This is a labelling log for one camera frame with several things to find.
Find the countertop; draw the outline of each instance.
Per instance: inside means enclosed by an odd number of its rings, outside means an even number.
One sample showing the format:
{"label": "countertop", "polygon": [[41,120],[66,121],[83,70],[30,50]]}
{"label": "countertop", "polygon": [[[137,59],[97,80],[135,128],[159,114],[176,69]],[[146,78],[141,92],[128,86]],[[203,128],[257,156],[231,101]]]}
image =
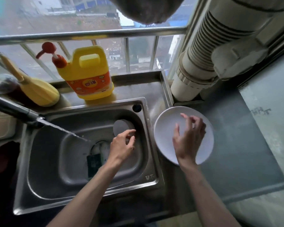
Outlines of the countertop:
{"label": "countertop", "polygon": [[[158,116],[174,105],[165,74],[152,71],[127,75],[135,75],[138,81],[131,84],[126,75],[113,76],[113,81],[118,79],[114,95],[101,103],[145,97],[153,128]],[[86,104],[64,82],[55,85],[61,93],[61,100],[51,110]],[[213,189],[225,203],[284,189],[284,175],[237,88],[231,87],[228,81],[212,95],[206,102],[181,105],[199,110],[213,125],[215,147],[210,158],[201,165]],[[94,223],[99,226],[142,224],[195,211],[193,197],[181,169],[157,149],[155,151],[159,155],[164,186],[135,191],[122,197],[103,198]],[[56,207],[20,215],[16,219],[21,220],[23,226],[32,223],[45,226],[61,209]]]}

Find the stainless steel sink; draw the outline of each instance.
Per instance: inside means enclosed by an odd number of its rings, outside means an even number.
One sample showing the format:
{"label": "stainless steel sink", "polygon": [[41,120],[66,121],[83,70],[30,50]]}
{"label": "stainless steel sink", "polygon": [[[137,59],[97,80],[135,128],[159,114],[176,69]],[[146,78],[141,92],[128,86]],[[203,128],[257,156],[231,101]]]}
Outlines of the stainless steel sink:
{"label": "stainless steel sink", "polygon": [[[134,105],[141,105],[142,110],[135,112]],[[21,141],[23,152],[19,159],[15,214],[68,203],[88,182],[86,156],[97,142],[112,141],[113,124],[118,119],[127,119],[134,124],[135,150],[112,180],[105,196],[160,186],[161,172],[150,139],[152,129],[145,98],[93,107],[70,107],[44,116],[49,122],[90,142],[50,126],[28,127],[25,140]]]}

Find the running water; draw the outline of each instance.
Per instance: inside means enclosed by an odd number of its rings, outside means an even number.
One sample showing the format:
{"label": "running water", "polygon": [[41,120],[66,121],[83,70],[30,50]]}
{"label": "running water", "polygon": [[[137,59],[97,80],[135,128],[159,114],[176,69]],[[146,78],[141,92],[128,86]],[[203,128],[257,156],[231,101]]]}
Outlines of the running water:
{"label": "running water", "polygon": [[77,138],[80,138],[80,139],[82,139],[82,140],[84,140],[84,141],[86,141],[86,142],[90,142],[90,140],[87,140],[87,139],[85,139],[85,138],[82,138],[82,137],[80,137],[80,136],[78,136],[78,135],[76,135],[76,134],[74,134],[74,133],[72,133],[72,132],[70,132],[70,131],[68,131],[68,130],[63,129],[62,127],[59,127],[59,126],[54,125],[54,124],[52,124],[52,123],[50,123],[50,122],[47,122],[47,121],[44,120],[43,118],[40,118],[40,117],[39,117],[39,118],[37,118],[37,121],[40,122],[40,123],[43,123],[44,125],[51,126],[51,127],[53,127],[53,128],[57,128],[57,129],[59,129],[59,130],[61,130],[61,131],[64,131],[64,132],[66,132],[66,133],[68,133],[68,134],[71,134],[71,135],[73,135],[73,136],[75,136],[75,137],[77,137]]}

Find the yellow dish soap bottle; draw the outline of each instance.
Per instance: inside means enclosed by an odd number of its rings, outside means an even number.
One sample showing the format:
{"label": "yellow dish soap bottle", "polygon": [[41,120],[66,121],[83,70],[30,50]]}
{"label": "yellow dish soap bottle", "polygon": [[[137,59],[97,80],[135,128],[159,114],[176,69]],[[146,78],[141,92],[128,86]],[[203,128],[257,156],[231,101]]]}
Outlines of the yellow dish soap bottle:
{"label": "yellow dish soap bottle", "polygon": [[36,58],[38,59],[44,53],[52,54],[52,62],[59,75],[79,98],[93,100],[112,94],[114,85],[102,47],[94,45],[78,48],[69,61],[66,61],[61,55],[56,55],[56,49],[53,43],[45,42],[42,44],[42,51],[37,54]]}

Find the dish soap bottle label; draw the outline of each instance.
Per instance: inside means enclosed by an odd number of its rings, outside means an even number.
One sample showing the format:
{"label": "dish soap bottle label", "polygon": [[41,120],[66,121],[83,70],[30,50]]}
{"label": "dish soap bottle label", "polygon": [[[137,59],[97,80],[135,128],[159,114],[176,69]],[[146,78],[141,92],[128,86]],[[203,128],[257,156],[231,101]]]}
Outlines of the dish soap bottle label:
{"label": "dish soap bottle label", "polygon": [[76,92],[76,94],[81,96],[104,92],[112,88],[109,72],[104,75],[85,79],[66,80],[66,82]]}

